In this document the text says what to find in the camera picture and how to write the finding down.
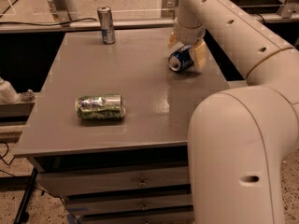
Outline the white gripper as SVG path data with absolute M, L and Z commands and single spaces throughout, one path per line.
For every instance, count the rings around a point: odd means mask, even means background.
M 182 25 L 178 21 L 178 18 L 175 18 L 173 32 L 169 36 L 167 46 L 171 49 L 177 42 L 184 45 L 193 45 L 191 48 L 191 57 L 194 65 L 198 69 L 201 69 L 206 65 L 206 42 L 202 40 L 205 33 L 206 28 L 203 24 L 195 28 L 188 28 Z

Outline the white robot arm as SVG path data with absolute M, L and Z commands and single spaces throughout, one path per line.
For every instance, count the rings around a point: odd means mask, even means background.
M 285 224 L 280 167 L 298 147 L 298 51 L 230 0 L 179 0 L 176 39 L 194 43 L 201 27 L 247 84 L 192 114 L 195 224 Z

